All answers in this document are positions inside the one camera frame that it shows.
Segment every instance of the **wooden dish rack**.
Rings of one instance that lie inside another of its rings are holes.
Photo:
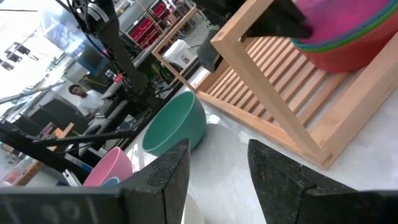
[[[212,40],[224,58],[219,69],[196,89],[183,83],[199,99],[327,169],[398,87],[398,34],[367,67],[330,74],[289,39],[238,42],[271,2],[247,0]]]
[[[185,73],[186,69],[188,69],[191,63],[193,63],[198,56],[195,56],[195,58],[190,62],[190,64],[184,68],[181,72],[178,72],[171,64],[170,62],[163,57],[163,55],[160,54],[160,50],[164,46],[166,46],[169,42],[171,43],[171,40],[173,37],[176,35],[176,33],[190,20],[192,19],[195,14],[198,12],[198,9],[196,6],[193,6],[184,17],[171,29],[168,31],[168,33],[165,35],[165,37],[160,41],[160,43],[155,47],[155,49],[152,51],[152,55],[155,56],[163,65],[166,66],[168,70],[170,70],[173,75],[175,75],[185,86],[187,86],[191,91],[194,91],[195,89],[189,84],[184,77],[182,77],[182,74]]]

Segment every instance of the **colorful bowl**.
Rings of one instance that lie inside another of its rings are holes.
[[[94,167],[83,186],[99,187],[106,180],[117,177],[124,181],[132,175],[130,158],[119,147],[110,150]]]
[[[398,10],[398,0],[389,1],[382,10],[377,12],[376,15],[370,17],[370,19],[349,30],[348,32],[345,32],[344,34],[337,35],[332,39],[321,41],[319,43],[304,43],[301,40],[292,40],[292,42],[296,48],[306,52],[324,52],[327,50],[332,50],[368,34],[383,22],[388,20],[396,12],[396,10]]]
[[[326,52],[300,50],[319,69],[349,72],[367,66],[398,31],[398,12],[370,33]]]
[[[145,133],[142,148],[160,156],[181,139],[189,138],[190,149],[202,139],[206,129],[206,114],[200,101],[191,91],[172,99],[157,114]]]

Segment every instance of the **teal bowl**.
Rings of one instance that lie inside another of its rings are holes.
[[[157,114],[145,133],[142,148],[154,156],[160,156],[181,139],[189,138],[190,150],[194,149],[205,134],[205,109],[195,94],[186,91]]]

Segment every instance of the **person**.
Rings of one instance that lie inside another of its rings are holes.
[[[94,90],[85,91],[80,85],[73,84],[69,86],[69,92],[72,95],[79,96],[80,102],[78,109],[89,120],[95,118],[96,112],[104,105],[101,94]]]

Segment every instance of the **metal rod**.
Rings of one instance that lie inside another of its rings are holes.
[[[40,140],[40,141],[36,140],[32,142],[32,145],[50,147],[50,146],[67,146],[70,144],[78,144],[78,143],[103,142],[112,139],[128,138],[136,133],[137,131],[121,131],[118,133],[101,133],[101,134],[89,134],[84,136],[70,136],[61,139],[49,139],[49,140]]]
[[[53,84],[53,85],[49,85],[47,87],[37,88],[37,89],[29,91],[27,93],[20,93],[20,94],[14,95],[14,96],[5,97],[3,99],[0,99],[0,105],[3,104],[3,103],[7,103],[7,102],[10,102],[10,101],[13,101],[13,100],[20,99],[20,98],[25,97],[25,96],[33,95],[33,94],[38,93],[40,91],[51,89],[53,87],[59,86],[59,85],[64,84],[64,83],[65,83],[65,81],[62,81],[62,82],[58,82],[58,83]]]
[[[37,12],[37,10],[25,10],[25,9],[0,9],[0,12]]]

